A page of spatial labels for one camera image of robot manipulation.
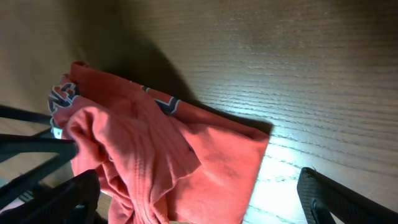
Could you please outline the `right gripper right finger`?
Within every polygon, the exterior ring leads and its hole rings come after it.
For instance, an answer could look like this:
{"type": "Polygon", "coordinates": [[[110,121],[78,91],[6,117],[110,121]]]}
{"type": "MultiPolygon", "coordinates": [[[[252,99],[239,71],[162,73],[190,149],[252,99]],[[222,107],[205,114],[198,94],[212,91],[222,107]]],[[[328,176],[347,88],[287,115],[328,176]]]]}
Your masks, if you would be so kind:
{"type": "Polygon", "coordinates": [[[309,168],[301,170],[297,192],[308,223],[397,223],[392,211],[327,176],[309,168]]]}

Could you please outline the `red-orange t-shirt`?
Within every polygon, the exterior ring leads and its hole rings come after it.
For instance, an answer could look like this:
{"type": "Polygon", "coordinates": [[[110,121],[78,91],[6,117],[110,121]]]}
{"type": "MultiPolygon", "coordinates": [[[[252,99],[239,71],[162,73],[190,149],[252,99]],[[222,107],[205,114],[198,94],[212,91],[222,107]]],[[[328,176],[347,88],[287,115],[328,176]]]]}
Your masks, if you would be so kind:
{"type": "Polygon", "coordinates": [[[175,97],[75,62],[49,94],[55,136],[93,169],[110,223],[241,223],[269,137],[175,97]]]}

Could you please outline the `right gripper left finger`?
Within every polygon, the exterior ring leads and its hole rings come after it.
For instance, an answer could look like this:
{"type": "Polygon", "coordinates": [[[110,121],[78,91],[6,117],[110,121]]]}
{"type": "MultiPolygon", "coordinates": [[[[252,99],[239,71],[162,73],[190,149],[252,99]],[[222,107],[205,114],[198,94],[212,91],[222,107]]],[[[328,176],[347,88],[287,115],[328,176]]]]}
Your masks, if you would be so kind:
{"type": "Polygon", "coordinates": [[[42,195],[1,214],[1,223],[92,224],[100,223],[96,211],[100,183],[95,170],[88,170],[42,195]]]}

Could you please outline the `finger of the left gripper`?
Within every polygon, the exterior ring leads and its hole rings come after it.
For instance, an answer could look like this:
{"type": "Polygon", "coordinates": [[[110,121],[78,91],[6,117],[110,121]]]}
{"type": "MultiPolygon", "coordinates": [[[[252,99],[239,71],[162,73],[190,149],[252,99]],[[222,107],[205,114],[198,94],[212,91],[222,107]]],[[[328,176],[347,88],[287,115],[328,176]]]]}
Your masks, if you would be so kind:
{"type": "Polygon", "coordinates": [[[9,205],[44,177],[73,159],[77,154],[77,149],[75,142],[71,140],[10,134],[1,135],[1,162],[20,153],[30,152],[53,152],[56,153],[56,156],[1,187],[1,208],[9,205]]]}
{"type": "MultiPolygon", "coordinates": [[[[46,115],[46,114],[35,113],[35,112],[31,112],[31,111],[26,111],[26,110],[21,110],[21,109],[12,108],[9,106],[1,105],[1,118],[50,125],[50,119],[52,117],[49,115],[46,115]]],[[[47,129],[45,129],[41,132],[35,133],[31,136],[21,136],[21,135],[1,133],[1,137],[53,137],[53,135],[51,132],[51,128],[47,128],[47,129]]]]}

